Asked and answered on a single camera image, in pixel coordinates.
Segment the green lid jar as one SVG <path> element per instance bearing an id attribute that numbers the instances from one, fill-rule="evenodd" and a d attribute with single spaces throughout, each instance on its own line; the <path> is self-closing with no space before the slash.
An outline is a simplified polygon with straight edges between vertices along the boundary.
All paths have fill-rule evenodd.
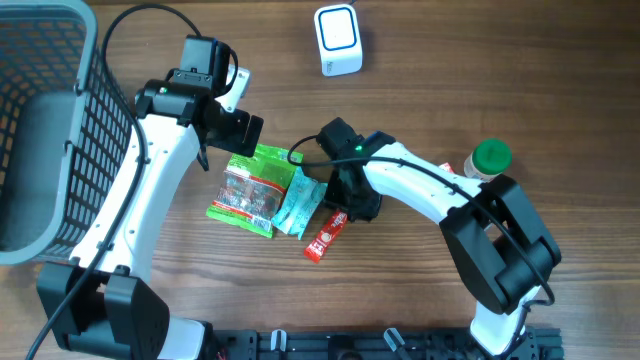
<path id="1" fill-rule="evenodd" d="M 511 148 L 502 140 L 489 138 L 466 158 L 463 171 L 468 178 L 489 182 L 508 169 L 511 162 Z"/>

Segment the red coffee stick sachet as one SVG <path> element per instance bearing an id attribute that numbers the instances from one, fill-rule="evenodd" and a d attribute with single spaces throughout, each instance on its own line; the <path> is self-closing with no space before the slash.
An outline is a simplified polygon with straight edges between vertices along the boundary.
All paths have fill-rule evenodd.
<path id="1" fill-rule="evenodd" d="M 347 221 L 347 214 L 337 210 L 314 240 L 306 247 L 304 255 L 312 262 L 319 263 L 327 249 L 344 229 Z"/>

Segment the red white tissue pack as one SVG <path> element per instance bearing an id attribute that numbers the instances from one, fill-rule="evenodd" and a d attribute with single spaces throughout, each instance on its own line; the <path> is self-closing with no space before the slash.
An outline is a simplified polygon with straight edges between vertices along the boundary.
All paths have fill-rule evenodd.
<path id="1" fill-rule="evenodd" d="M 449 163 L 443 163 L 443 164 L 441 164 L 439 166 L 439 168 L 444 170 L 444 171 L 446 171 L 446 172 L 452 173 L 452 174 L 455 173 L 455 171 L 453 170 L 453 168 L 451 167 L 451 165 Z"/>

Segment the teal snack packet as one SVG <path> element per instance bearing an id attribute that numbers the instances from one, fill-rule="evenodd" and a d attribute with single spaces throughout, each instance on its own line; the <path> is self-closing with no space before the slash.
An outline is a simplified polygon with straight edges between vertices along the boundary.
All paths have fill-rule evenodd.
<path id="1" fill-rule="evenodd" d="M 272 224 L 281 232 L 301 240 L 326 190 L 326 183 L 307 177 L 298 167 Z"/>

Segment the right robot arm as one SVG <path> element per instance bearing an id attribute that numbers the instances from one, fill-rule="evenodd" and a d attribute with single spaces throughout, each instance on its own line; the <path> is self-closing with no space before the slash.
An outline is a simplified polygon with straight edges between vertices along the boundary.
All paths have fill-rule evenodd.
<path id="1" fill-rule="evenodd" d="M 488 355 L 514 353 L 539 291 L 561 261 L 560 249 L 519 184 L 447 172 L 413 155 L 394 137 L 357 134 L 343 119 L 316 137 L 333 167 L 325 204 L 350 221 L 371 221 L 384 197 L 437 224 L 459 276 L 476 298 L 472 338 Z"/>

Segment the green candy bag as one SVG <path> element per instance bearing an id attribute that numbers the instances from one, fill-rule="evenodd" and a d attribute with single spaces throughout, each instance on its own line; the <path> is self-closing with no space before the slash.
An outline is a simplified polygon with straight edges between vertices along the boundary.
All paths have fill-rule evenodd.
<path id="1" fill-rule="evenodd" d="M 272 218 L 279 211 L 296 166 L 288 150 L 258 144 L 252 157 L 233 154 L 224 180 L 206 215 L 266 238 L 272 238 Z"/>

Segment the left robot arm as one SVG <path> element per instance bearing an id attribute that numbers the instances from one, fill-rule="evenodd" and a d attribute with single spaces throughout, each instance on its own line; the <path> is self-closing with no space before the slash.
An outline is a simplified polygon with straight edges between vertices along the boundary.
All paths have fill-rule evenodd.
<path id="1" fill-rule="evenodd" d="M 238 108 L 248 86 L 231 47 L 186 38 L 180 66 L 138 92 L 129 148 L 88 232 L 65 264 L 46 263 L 37 291 L 45 332 L 68 351 L 112 359 L 213 359 L 205 321 L 177 317 L 149 284 L 177 187 L 215 147 L 250 157 L 263 122 Z"/>

